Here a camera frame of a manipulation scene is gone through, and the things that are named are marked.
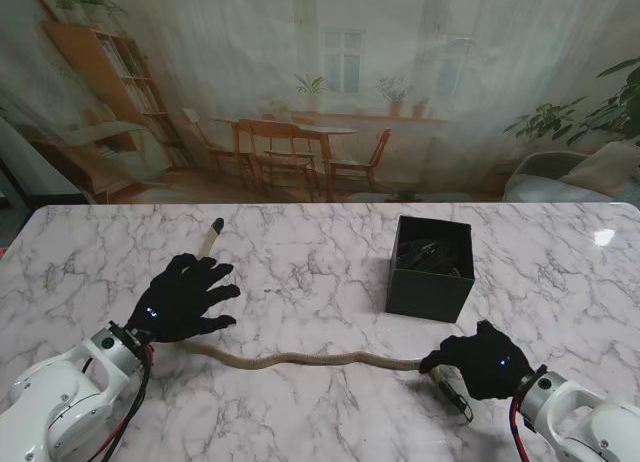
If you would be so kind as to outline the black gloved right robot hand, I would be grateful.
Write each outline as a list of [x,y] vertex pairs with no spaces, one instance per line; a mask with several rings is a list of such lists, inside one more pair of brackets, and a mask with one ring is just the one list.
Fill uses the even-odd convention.
[[441,365],[459,370],[475,400],[513,397],[521,381],[534,374],[523,351],[487,320],[477,323],[472,336],[444,339],[421,360],[419,372],[426,374]]

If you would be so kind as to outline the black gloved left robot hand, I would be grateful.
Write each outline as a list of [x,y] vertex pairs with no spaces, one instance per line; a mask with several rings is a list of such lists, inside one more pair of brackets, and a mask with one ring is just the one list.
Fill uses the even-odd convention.
[[237,285],[220,283],[232,270],[231,264],[211,257],[198,259],[188,253],[173,257],[153,278],[125,329],[145,343],[173,343],[235,325],[232,316],[205,315],[214,305],[240,295]]

